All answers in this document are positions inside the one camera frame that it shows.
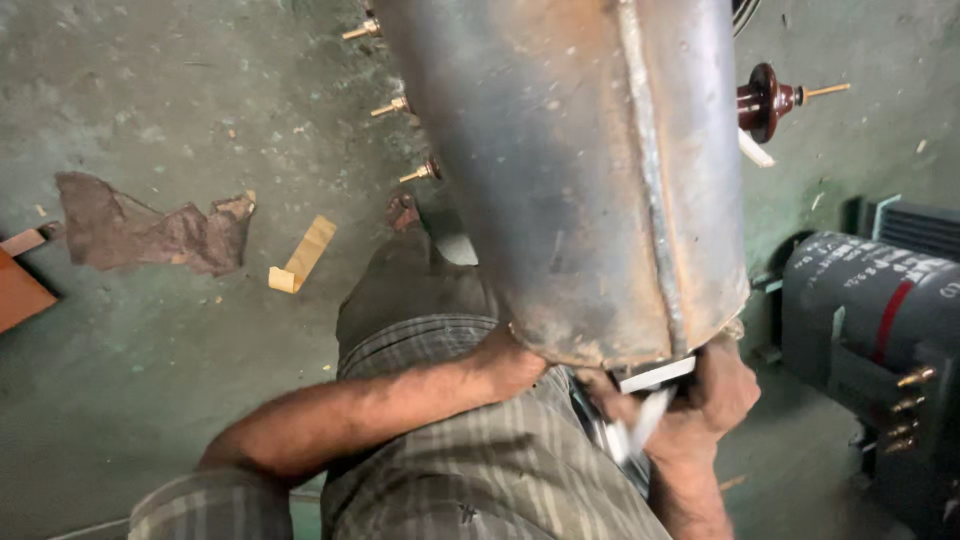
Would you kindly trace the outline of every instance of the wood chip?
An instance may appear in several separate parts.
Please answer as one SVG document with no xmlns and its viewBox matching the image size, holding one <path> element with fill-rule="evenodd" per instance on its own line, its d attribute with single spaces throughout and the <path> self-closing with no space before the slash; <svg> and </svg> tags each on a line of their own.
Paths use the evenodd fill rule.
<svg viewBox="0 0 960 540">
<path fill-rule="evenodd" d="M 727 491 L 728 489 L 734 487 L 735 485 L 740 485 L 741 483 L 747 481 L 747 475 L 740 475 L 739 477 L 729 479 L 722 484 L 720 484 L 720 491 Z"/>
</svg>

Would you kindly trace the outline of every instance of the wooden board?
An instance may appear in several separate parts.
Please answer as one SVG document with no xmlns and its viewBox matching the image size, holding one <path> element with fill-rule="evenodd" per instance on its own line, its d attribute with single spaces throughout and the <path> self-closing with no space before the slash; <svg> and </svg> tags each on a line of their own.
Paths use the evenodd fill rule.
<svg viewBox="0 0 960 540">
<path fill-rule="evenodd" d="M 56 301 L 10 254 L 0 250 L 0 331 L 40 313 Z"/>
</svg>

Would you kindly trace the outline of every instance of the dirty floor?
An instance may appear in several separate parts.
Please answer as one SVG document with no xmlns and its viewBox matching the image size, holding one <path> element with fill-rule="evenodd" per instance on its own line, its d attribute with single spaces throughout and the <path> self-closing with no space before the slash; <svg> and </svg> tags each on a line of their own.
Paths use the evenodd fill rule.
<svg viewBox="0 0 960 540">
<path fill-rule="evenodd" d="M 751 275 L 791 234 L 840 227 L 854 196 L 960 207 L 958 6 L 761 4 L 737 39 L 739 82 L 771 61 L 793 85 L 853 88 L 781 121 L 777 166 L 744 162 Z M 58 245 L 21 258 L 60 303 L 0 334 L 0 538 L 123 518 L 229 421 L 333 378 L 337 306 L 424 149 L 409 119 L 367 114 L 401 82 L 382 44 L 339 39 L 361 14 L 350 0 L 0 0 L 0 236 L 62 218 L 62 170 L 161 210 L 247 189 L 258 202 L 245 267 L 221 279 L 98 272 Z M 316 214 L 339 227 L 321 263 L 299 294 L 269 289 Z M 745 353 L 769 304 L 751 299 Z M 851 482 L 853 418 L 759 371 L 764 397 L 718 463 L 739 538 L 908 538 Z M 316 506 L 296 510 L 315 533 Z"/>
</svg>

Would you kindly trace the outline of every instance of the rusty metal surface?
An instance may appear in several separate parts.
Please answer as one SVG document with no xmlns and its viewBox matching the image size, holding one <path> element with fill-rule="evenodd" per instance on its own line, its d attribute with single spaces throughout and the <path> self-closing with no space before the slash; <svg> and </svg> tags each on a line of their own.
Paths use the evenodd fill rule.
<svg viewBox="0 0 960 540">
<path fill-rule="evenodd" d="M 553 361 L 683 356 L 746 298 L 730 14 L 655 4 L 374 2 L 481 267 Z"/>
</svg>

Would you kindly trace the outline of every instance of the brass bolt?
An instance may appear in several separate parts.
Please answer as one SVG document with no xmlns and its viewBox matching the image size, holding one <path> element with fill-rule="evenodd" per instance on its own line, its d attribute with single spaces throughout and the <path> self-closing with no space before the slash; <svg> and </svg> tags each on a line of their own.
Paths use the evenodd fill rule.
<svg viewBox="0 0 960 540">
<path fill-rule="evenodd" d="M 910 372 L 903 379 L 898 380 L 897 386 L 903 388 L 904 386 L 909 386 L 911 384 L 923 384 L 924 382 L 927 382 L 936 376 L 937 370 L 930 366 L 921 366 Z"/>
<path fill-rule="evenodd" d="M 351 30 L 344 34 L 344 39 L 356 39 L 358 37 L 370 36 L 370 37 L 380 37 L 380 23 L 376 21 L 375 18 L 367 19 L 363 21 L 363 24 L 358 26 L 356 30 Z"/>
<path fill-rule="evenodd" d="M 887 436 L 892 439 L 895 439 L 897 437 L 910 433 L 911 431 L 915 430 L 919 426 L 920 426 L 920 422 L 917 422 L 916 420 L 914 420 L 913 422 L 910 422 L 909 424 L 898 424 L 896 426 L 893 426 L 893 428 L 890 429 L 889 431 L 887 431 Z"/>
<path fill-rule="evenodd" d="M 411 112 L 410 103 L 407 101 L 406 97 L 400 96 L 398 98 L 394 98 L 390 101 L 390 105 L 386 107 L 381 107 L 380 109 L 371 110 L 370 116 L 382 116 L 383 114 L 387 114 L 389 112 L 395 112 L 397 110 L 402 110 L 404 112 Z"/>
<path fill-rule="evenodd" d="M 896 441 L 890 443 L 890 446 L 883 449 L 885 454 L 892 454 L 894 452 L 903 452 L 904 450 L 911 450 L 917 446 L 917 439 L 913 437 L 907 437 L 905 439 L 897 439 Z"/>
<path fill-rule="evenodd" d="M 429 178 L 431 176 L 437 179 L 440 178 L 440 168 L 437 167 L 437 163 L 433 161 L 432 158 L 421 165 L 413 174 L 408 174 L 401 178 L 400 181 L 403 183 L 417 178 Z"/>
<path fill-rule="evenodd" d="M 903 412 L 908 408 L 913 408 L 926 401 L 924 396 L 917 396 L 916 398 L 905 398 L 897 402 L 896 405 L 890 407 L 892 412 Z"/>
</svg>

